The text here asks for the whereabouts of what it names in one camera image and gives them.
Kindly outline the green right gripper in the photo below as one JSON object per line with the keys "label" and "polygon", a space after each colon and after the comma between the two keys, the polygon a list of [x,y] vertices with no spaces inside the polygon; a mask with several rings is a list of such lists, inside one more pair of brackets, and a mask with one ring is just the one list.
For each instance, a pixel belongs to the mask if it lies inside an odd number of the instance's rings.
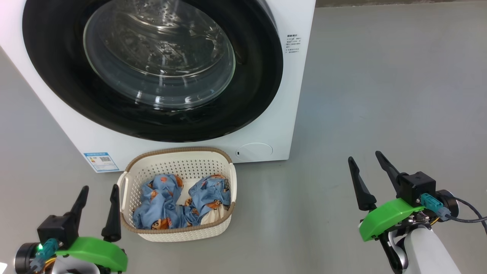
{"label": "green right gripper", "polygon": [[422,205],[413,207],[400,198],[400,172],[392,165],[392,163],[390,163],[381,151],[376,151],[375,155],[382,170],[387,173],[396,192],[397,199],[388,201],[376,208],[376,198],[369,192],[363,179],[360,177],[360,169],[358,168],[358,165],[355,163],[353,157],[350,156],[348,158],[348,165],[358,208],[363,211],[371,211],[359,225],[359,233],[364,242],[371,241],[374,236],[377,237],[387,229],[394,227],[396,224],[407,219],[412,213],[417,213],[425,209]]}

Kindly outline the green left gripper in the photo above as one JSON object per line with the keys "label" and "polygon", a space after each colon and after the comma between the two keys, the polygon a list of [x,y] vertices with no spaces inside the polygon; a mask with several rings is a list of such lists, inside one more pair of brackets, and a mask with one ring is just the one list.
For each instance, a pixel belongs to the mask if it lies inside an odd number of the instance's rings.
{"label": "green left gripper", "polygon": [[[89,186],[83,186],[70,211],[76,229],[79,229],[82,210],[86,206]],[[102,229],[103,240],[94,237],[78,237],[66,250],[57,250],[57,256],[69,255],[89,263],[110,269],[112,272],[125,272],[128,257],[122,248],[113,244],[121,239],[120,191],[113,185],[110,196],[111,208],[105,227]]]}

